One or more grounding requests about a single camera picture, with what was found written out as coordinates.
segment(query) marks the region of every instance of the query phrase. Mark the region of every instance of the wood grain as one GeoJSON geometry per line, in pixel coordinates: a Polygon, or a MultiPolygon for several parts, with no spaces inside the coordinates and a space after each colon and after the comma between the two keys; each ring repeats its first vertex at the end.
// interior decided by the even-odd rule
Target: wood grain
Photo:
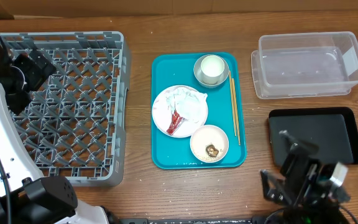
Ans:
{"type": "MultiPolygon", "coordinates": [[[[358,40],[358,11],[0,21],[0,32],[88,30],[119,30],[132,50],[124,180],[114,188],[76,188],[80,199],[104,205],[120,218],[234,218],[271,212],[277,206],[263,199],[258,172],[277,171],[268,141],[269,112],[348,106],[358,125],[358,85],[346,96],[260,100],[250,67],[251,52],[264,34],[349,30],[358,40]],[[217,51],[233,54],[238,62],[247,159],[235,169],[161,170],[150,156],[152,62],[161,54],[217,51]]],[[[346,207],[358,218],[358,166],[350,167],[345,186],[352,197],[346,207]]]]}

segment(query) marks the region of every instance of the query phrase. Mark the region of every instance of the dish rack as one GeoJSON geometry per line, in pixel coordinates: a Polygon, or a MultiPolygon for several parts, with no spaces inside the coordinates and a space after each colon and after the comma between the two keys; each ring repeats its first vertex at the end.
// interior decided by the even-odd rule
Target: dish rack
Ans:
{"type": "Polygon", "coordinates": [[[124,115],[131,53],[120,32],[1,33],[14,57],[38,49],[57,71],[11,113],[45,176],[74,186],[118,185],[124,173],[124,115]]]}

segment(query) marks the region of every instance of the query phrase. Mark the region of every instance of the black tray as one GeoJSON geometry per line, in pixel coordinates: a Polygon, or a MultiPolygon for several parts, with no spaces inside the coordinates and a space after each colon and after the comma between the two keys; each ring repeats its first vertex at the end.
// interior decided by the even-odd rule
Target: black tray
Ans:
{"type": "Polygon", "coordinates": [[[268,117],[277,116],[303,116],[303,115],[323,115],[323,114],[341,114],[344,118],[347,135],[353,155],[353,164],[358,164],[358,131],[356,119],[353,111],[348,107],[335,108],[307,108],[307,109],[285,109],[273,110],[268,117]]]}

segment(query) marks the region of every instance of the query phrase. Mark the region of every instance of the wooden chopsticks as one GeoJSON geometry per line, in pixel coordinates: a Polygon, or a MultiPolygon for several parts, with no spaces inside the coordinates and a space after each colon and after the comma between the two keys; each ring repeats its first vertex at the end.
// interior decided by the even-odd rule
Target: wooden chopsticks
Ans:
{"type": "Polygon", "coordinates": [[[237,136],[240,142],[240,129],[239,129],[239,113],[237,111],[237,96],[236,96],[236,86],[234,84],[234,79],[231,78],[231,71],[229,71],[229,82],[230,82],[230,96],[231,96],[231,109],[233,114],[233,125],[234,125],[234,135],[237,136]]]}

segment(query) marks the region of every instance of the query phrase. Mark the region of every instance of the small bowl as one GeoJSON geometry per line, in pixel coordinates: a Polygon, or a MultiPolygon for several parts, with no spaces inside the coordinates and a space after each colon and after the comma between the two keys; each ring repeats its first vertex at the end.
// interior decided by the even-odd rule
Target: small bowl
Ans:
{"type": "Polygon", "coordinates": [[[203,73],[203,71],[201,69],[201,63],[203,62],[204,58],[206,58],[208,56],[212,56],[212,54],[204,55],[204,56],[200,57],[196,61],[196,63],[194,64],[193,72],[194,72],[194,75],[195,75],[197,81],[200,83],[200,85],[202,85],[203,87],[206,87],[206,88],[215,88],[215,87],[218,87],[220,84],[222,84],[228,78],[228,76],[229,76],[229,65],[227,64],[227,62],[222,57],[214,55],[214,56],[217,56],[220,59],[222,59],[222,61],[224,63],[224,70],[220,74],[219,80],[218,80],[218,82],[216,84],[214,84],[214,85],[207,84],[207,83],[205,83],[203,81],[203,77],[205,77],[206,75],[203,73]]]}
{"type": "Polygon", "coordinates": [[[202,162],[218,162],[224,158],[229,150],[229,139],[221,128],[214,125],[204,125],[191,135],[190,149],[193,155],[202,162]],[[211,144],[219,150],[217,157],[210,157],[206,152],[206,147],[211,144]]]}

